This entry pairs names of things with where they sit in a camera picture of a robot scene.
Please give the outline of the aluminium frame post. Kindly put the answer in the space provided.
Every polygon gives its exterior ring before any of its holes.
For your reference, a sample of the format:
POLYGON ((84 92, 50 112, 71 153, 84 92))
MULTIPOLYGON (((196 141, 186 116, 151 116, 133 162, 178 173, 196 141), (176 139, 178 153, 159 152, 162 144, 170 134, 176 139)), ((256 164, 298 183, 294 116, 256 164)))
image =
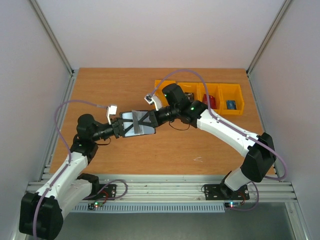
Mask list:
POLYGON ((284 0, 283 3, 281 4, 277 14, 275 15, 275 18, 273 19, 270 27, 268 28, 261 44, 259 45, 252 61, 250 62, 246 74, 247 77, 249 78, 253 70, 255 69, 256 65, 258 64, 260 58, 262 57, 264 51, 268 47, 270 41, 272 40, 274 34, 276 33, 279 25, 283 21, 285 15, 287 14, 290 6, 292 5, 294 1, 293 0, 284 0))
POLYGON ((62 60, 62 63, 64 64, 67 72, 70 76, 73 76, 75 70, 72 68, 65 52, 63 51, 55 33, 53 32, 40 4, 37 0, 28 0, 28 3, 30 4, 31 8, 33 9, 35 15, 37 16, 40 24, 42 25, 45 33, 47 34, 50 42, 52 43, 53 47, 55 48, 57 54, 59 55, 60 59, 62 60))

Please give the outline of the black leather card holder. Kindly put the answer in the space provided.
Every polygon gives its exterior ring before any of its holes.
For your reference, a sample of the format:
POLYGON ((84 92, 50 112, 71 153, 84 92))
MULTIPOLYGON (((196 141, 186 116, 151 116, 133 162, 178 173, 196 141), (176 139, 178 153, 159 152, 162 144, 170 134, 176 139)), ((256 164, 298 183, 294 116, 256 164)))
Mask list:
POLYGON ((132 117, 134 132, 137 134, 137 136, 153 135, 156 133, 155 128, 138 124, 138 120, 140 120, 146 112, 148 112, 148 111, 132 110, 132 111, 128 111, 128 112, 122 112, 122 113, 120 113, 119 116, 122 118, 128 118, 128 119, 130 117, 132 117))

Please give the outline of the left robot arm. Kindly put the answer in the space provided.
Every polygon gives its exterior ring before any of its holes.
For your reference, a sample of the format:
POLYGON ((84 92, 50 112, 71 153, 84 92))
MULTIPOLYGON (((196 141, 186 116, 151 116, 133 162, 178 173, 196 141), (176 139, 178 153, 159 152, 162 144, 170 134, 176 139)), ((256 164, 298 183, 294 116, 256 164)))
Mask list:
POLYGON ((112 136, 126 137, 136 122, 132 112, 122 113, 105 124, 91 114, 81 115, 63 164, 41 188, 22 197, 19 232, 35 239, 54 240, 72 209, 80 201, 96 199, 101 193, 99 178, 82 172, 96 155, 97 142, 112 136))

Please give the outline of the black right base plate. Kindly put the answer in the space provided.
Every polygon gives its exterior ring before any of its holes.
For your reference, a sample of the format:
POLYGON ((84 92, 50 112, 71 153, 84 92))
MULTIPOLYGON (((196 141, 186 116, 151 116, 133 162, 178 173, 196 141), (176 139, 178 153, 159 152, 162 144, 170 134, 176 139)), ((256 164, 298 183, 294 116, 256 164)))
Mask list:
POLYGON ((206 201, 217 201, 217 200, 224 200, 224 201, 231 201, 231 200, 249 200, 249 190, 247 185, 243 185, 237 191, 232 191, 227 195, 221 190, 220 184, 204 184, 201 187, 201 191, 204 193, 206 201))

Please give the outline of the aluminium frame post left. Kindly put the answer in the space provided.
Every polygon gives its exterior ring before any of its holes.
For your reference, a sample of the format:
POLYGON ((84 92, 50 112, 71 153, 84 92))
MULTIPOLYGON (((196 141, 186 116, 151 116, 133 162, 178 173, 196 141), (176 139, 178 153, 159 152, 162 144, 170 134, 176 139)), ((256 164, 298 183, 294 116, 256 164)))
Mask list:
POLYGON ((72 68, 65 52, 63 51, 55 33, 53 32, 40 4, 37 0, 28 0, 28 3, 30 4, 31 8, 33 9, 35 15, 37 16, 40 24, 42 25, 45 33, 47 34, 50 42, 52 43, 53 47, 55 48, 57 54, 59 55, 60 59, 62 60, 62 63, 64 64, 67 72, 70 76, 73 76, 75 70, 72 68))

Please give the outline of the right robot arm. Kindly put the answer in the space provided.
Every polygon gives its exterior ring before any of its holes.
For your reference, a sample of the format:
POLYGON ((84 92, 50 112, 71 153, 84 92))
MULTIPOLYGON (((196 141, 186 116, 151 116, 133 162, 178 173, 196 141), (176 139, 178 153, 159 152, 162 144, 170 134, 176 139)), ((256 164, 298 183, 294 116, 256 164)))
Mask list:
POLYGON ((220 192, 226 199, 234 197, 239 189, 249 182, 260 183, 263 180, 277 159, 273 139, 269 134, 248 132, 213 113, 203 102, 190 101, 182 88, 175 83, 165 86, 162 93, 168 106, 147 111, 142 116, 133 114, 133 128, 136 133, 143 126, 157 128, 179 119, 182 123, 208 132, 230 145, 244 157, 244 161, 220 183, 220 192))

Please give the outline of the aluminium frame post right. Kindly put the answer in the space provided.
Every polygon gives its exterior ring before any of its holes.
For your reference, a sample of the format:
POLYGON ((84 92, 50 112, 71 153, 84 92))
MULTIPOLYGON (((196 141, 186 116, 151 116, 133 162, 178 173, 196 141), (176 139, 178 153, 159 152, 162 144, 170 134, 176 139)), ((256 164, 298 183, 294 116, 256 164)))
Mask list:
POLYGON ((250 62, 246 74, 247 77, 249 78, 253 70, 255 69, 256 65, 258 64, 260 58, 262 57, 264 51, 268 47, 270 41, 272 40, 274 34, 276 33, 279 25, 283 21, 285 15, 287 14, 290 6, 292 5, 294 1, 293 0, 284 0, 283 3, 281 4, 277 14, 275 15, 275 18, 273 19, 270 27, 268 28, 261 44, 259 45, 252 61, 250 62))

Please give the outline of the red card in bin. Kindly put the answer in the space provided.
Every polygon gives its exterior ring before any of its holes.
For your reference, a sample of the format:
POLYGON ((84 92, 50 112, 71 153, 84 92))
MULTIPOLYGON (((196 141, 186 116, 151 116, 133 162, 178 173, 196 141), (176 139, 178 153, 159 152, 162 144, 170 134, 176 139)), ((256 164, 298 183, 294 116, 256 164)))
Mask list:
POLYGON ((204 94, 202 97, 202 102, 206 105, 209 104, 211 109, 215 110, 217 108, 216 99, 212 95, 207 96, 206 94, 204 94))

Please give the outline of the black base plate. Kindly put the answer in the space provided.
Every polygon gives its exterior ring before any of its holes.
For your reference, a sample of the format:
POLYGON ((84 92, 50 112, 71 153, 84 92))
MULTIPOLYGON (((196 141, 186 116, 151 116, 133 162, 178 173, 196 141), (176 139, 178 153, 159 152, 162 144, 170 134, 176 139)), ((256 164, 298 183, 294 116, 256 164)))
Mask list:
POLYGON ((220 184, 204 184, 201 187, 201 191, 204 193, 206 201, 217 201, 217 200, 224 200, 224 201, 231 201, 231 200, 249 200, 249 190, 247 185, 243 185, 237 191, 232 191, 227 195, 221 190, 220 184))
POLYGON ((100 184, 98 190, 102 191, 97 194, 94 198, 96 200, 105 200, 105 199, 110 199, 110 198, 114 198, 116 196, 117 193, 117 185, 116 184, 109 184, 106 187, 104 187, 104 184, 100 184))

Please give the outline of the blue card in bin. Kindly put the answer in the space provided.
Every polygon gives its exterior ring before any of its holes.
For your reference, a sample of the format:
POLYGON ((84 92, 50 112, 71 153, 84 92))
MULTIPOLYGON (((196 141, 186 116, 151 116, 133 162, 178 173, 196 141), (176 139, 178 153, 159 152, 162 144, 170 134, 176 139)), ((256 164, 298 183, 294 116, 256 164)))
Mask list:
POLYGON ((235 100, 227 100, 226 101, 226 108, 228 110, 237 110, 237 105, 235 100))

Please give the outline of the black card in bin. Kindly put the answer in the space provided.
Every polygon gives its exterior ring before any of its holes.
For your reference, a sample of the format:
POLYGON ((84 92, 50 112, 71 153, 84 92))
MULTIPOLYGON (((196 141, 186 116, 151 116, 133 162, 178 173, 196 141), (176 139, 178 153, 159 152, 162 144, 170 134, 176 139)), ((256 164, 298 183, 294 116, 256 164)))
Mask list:
POLYGON ((195 96, 193 92, 185 92, 184 95, 188 98, 190 102, 193 102, 195 100, 195 96))

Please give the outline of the yellow bin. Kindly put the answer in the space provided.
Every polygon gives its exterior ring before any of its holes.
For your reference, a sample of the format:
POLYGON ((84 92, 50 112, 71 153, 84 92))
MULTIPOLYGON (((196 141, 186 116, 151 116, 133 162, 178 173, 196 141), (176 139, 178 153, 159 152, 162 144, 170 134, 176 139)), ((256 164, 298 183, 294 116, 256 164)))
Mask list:
MULTIPOLYGON (((222 95, 220 85, 218 83, 207 83, 206 84, 208 90, 208 97, 210 102, 210 107, 217 113, 221 114, 222 110, 222 95)), ((202 82, 197 84, 197 97, 198 101, 201 101, 205 104, 208 103, 207 101, 207 92, 202 82)))
POLYGON ((194 93, 194 101, 200 100, 200 94, 198 92, 198 83, 197 82, 178 82, 178 86, 181 87, 182 91, 194 93))
POLYGON ((222 98, 221 115, 241 116, 244 112, 245 102, 240 84, 220 83, 219 86, 222 98), (227 100, 234 100, 236 102, 237 110, 227 109, 227 100))
POLYGON ((155 95, 159 98, 163 107, 166 107, 169 105, 165 95, 163 94, 163 89, 166 86, 168 86, 170 84, 175 84, 175 83, 176 83, 176 81, 174 81, 174 80, 164 80, 161 83, 161 85, 157 88, 157 90, 155 91, 155 95))

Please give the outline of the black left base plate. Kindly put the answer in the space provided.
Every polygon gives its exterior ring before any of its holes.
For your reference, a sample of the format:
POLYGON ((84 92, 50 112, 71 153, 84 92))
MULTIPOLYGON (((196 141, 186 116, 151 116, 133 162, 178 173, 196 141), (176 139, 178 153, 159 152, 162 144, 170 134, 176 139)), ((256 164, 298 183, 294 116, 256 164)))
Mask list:
POLYGON ((117 193, 117 185, 116 184, 109 184, 106 187, 104 187, 104 184, 100 184, 98 190, 102 191, 97 194, 94 198, 96 200, 105 200, 105 199, 110 199, 110 198, 114 198, 116 196, 117 193))

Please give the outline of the aluminium rail base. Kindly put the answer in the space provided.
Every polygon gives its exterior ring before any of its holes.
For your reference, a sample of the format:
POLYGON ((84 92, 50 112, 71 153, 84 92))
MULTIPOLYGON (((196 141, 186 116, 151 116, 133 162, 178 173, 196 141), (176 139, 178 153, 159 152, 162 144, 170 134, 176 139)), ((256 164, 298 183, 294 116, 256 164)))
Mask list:
MULTIPOLYGON (((223 175, 163 175, 163 174, 96 174, 100 183, 124 180, 128 192, 120 201, 128 203, 195 203, 204 202, 201 187, 218 184, 223 175)), ((290 182, 264 179, 248 185, 250 199, 246 203, 296 203, 297 197, 290 182)))

